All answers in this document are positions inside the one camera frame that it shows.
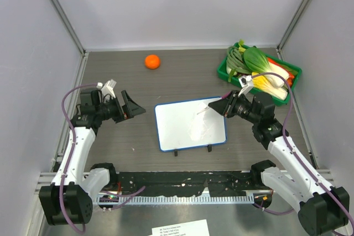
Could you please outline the orange tangerine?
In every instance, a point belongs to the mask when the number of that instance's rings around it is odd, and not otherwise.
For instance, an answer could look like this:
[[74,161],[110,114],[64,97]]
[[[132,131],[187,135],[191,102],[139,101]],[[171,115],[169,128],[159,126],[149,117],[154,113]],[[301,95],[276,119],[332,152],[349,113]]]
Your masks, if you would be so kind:
[[144,61],[148,69],[154,70],[160,66],[160,57],[154,54],[148,55]]

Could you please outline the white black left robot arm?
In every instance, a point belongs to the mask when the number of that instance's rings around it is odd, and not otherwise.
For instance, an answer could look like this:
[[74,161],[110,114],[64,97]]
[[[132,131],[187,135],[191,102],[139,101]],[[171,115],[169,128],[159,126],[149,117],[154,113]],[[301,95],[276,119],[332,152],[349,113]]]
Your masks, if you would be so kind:
[[88,88],[80,92],[80,102],[69,119],[69,138],[60,167],[49,185],[39,191],[39,199],[49,225],[86,225],[98,194],[112,191],[118,185],[118,174],[112,163],[95,164],[87,176],[84,169],[91,146],[102,122],[124,122],[146,110],[122,91],[124,104],[111,88]]

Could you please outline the white magenta marker pen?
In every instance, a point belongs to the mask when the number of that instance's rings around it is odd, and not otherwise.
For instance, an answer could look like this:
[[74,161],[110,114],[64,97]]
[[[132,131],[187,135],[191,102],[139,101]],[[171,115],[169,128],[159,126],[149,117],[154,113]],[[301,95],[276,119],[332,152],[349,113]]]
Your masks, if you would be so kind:
[[[215,102],[226,100],[230,96],[231,93],[232,93],[231,91],[227,92],[225,95],[220,97],[218,100],[215,100]],[[209,105],[206,105],[202,110],[198,111],[196,114],[198,115],[198,114],[204,113],[208,109],[210,109],[210,107],[209,107]]]

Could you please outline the red orange pepper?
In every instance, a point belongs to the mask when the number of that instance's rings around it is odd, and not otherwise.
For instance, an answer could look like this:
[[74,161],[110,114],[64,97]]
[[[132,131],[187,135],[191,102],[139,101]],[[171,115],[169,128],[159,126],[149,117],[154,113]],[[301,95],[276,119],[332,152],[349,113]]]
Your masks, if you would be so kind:
[[285,66],[283,64],[280,64],[280,63],[274,61],[273,59],[271,59],[270,57],[268,57],[268,62],[270,65],[281,67],[284,71],[286,71],[288,73],[287,82],[289,83],[290,86],[293,85],[293,81],[299,73],[297,70],[294,70],[294,69],[290,68],[289,66]]

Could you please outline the green long beans bundle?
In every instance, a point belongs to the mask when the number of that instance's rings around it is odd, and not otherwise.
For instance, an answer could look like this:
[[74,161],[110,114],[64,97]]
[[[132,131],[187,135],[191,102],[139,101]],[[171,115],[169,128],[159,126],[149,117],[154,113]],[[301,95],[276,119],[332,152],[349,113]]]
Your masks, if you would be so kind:
[[245,49],[242,48],[242,52],[240,52],[236,46],[230,46],[227,49],[226,72],[228,73],[229,83],[234,76],[250,75],[252,73],[243,61],[242,55],[244,51]]

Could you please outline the white printed paper sheet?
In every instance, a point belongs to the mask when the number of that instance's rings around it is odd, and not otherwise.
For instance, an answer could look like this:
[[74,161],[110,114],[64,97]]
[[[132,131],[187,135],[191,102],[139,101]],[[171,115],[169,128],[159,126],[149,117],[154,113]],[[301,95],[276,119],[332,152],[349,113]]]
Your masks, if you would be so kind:
[[209,236],[207,220],[192,221],[152,228],[157,236]]

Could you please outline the green bok choy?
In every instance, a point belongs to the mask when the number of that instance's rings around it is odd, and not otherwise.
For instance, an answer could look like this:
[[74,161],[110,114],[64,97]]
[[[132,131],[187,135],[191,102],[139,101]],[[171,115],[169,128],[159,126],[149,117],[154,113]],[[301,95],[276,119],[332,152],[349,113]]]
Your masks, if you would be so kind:
[[252,72],[256,72],[259,74],[270,72],[279,75],[274,76],[271,74],[265,74],[264,77],[266,77],[274,87],[284,86],[284,81],[280,77],[287,80],[288,73],[284,71],[281,67],[270,65],[263,51],[255,47],[248,48],[243,53],[243,59],[247,67]]

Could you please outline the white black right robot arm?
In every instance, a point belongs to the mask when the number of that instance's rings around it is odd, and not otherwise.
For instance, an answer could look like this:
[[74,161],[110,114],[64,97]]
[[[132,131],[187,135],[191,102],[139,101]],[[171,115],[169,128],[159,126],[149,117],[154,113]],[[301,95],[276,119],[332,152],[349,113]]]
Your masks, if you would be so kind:
[[257,189],[267,186],[277,192],[297,213],[308,235],[322,235],[353,224],[349,194],[322,177],[302,155],[284,125],[275,118],[271,95],[260,92],[249,101],[240,92],[232,91],[208,107],[225,118],[239,116],[252,123],[257,142],[277,158],[287,174],[271,161],[261,161],[252,165],[250,183]]

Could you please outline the blue framed whiteboard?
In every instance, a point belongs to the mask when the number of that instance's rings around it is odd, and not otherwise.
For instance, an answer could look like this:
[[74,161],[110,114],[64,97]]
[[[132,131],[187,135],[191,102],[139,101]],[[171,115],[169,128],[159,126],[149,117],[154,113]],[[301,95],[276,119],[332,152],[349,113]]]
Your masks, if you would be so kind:
[[208,109],[220,96],[158,104],[154,107],[159,149],[162,152],[221,145],[227,141],[225,118]]

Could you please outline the yellow white napa cabbage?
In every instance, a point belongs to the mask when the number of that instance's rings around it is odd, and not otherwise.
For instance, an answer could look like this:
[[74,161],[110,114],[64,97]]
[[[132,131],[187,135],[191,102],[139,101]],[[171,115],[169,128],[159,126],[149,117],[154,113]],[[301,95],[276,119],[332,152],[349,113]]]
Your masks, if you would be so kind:
[[283,87],[274,87],[272,83],[263,75],[252,78],[255,88],[272,95],[284,101],[288,95],[287,90]]

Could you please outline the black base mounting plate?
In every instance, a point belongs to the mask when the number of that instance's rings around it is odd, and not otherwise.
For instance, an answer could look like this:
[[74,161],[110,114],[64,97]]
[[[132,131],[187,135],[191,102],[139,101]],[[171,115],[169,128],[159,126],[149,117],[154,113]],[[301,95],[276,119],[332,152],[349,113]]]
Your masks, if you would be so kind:
[[120,172],[118,182],[125,195],[144,186],[139,195],[146,197],[199,197],[205,189],[212,197],[228,197],[269,190],[251,172],[242,171]]

